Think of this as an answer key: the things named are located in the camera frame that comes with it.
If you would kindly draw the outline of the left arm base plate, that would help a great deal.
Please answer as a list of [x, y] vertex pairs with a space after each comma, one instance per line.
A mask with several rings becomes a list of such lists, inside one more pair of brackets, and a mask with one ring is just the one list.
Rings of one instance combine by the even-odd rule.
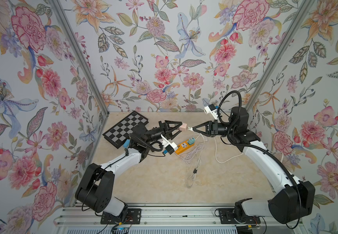
[[118, 216], [103, 212], [100, 223], [108, 225], [116, 224], [140, 224], [142, 217], [142, 209], [128, 208], [122, 211]]

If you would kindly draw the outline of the teal USB charger plug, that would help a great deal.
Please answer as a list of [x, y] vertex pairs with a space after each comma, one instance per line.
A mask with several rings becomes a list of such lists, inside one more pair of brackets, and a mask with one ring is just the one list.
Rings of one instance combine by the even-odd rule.
[[189, 138], [188, 141], [187, 141], [187, 143], [188, 143], [189, 145], [192, 145], [192, 144], [195, 143], [195, 140], [196, 140], [196, 139], [195, 139], [194, 137]]

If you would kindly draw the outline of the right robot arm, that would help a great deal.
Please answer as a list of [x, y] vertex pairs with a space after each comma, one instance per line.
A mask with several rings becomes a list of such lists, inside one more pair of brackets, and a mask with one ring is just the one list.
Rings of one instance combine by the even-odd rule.
[[269, 200], [237, 201], [231, 217], [240, 224], [258, 217], [272, 217], [285, 225], [292, 221], [299, 222], [301, 218], [312, 213], [315, 198], [314, 185], [309, 181], [303, 182], [290, 173], [264, 146], [257, 134], [249, 130], [249, 114], [242, 107], [240, 92], [231, 91], [222, 101], [233, 94], [238, 97], [238, 106], [231, 109], [227, 121], [222, 119], [222, 106], [210, 104], [204, 108], [204, 112], [211, 114], [214, 120], [192, 127], [191, 130], [206, 137], [227, 138], [228, 144], [236, 146], [257, 165], [273, 187], [275, 195]]

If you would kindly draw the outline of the orange power strip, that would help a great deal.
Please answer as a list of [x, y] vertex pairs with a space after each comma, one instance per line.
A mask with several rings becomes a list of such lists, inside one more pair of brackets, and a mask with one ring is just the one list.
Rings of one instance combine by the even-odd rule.
[[185, 152], [185, 151], [189, 150], [190, 148], [192, 148], [194, 145], [195, 145], [195, 143], [192, 144], [192, 145], [189, 145], [187, 143], [187, 141], [184, 141], [184, 142], [182, 142], [181, 144], [178, 145], [177, 150], [175, 150], [175, 154], [180, 155], [183, 152]]

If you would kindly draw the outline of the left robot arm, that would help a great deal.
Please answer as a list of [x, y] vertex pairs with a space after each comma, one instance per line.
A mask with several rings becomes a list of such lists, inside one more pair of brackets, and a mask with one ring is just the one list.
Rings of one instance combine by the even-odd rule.
[[181, 126], [180, 121], [160, 121], [159, 126], [151, 130], [143, 124], [133, 127], [124, 153], [102, 165], [92, 163], [87, 167], [75, 192], [75, 199], [97, 214], [106, 212], [124, 220], [128, 205], [113, 197], [115, 180], [129, 168], [141, 163], [149, 152], [159, 152], [160, 157], [173, 154], [178, 148], [173, 139], [180, 134]]

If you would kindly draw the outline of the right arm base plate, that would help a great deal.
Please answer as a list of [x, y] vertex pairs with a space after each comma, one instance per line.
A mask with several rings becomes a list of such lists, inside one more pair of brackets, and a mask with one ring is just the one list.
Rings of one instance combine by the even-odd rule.
[[261, 223], [259, 217], [247, 216], [239, 208], [217, 208], [214, 214], [220, 219], [221, 224], [258, 225]]

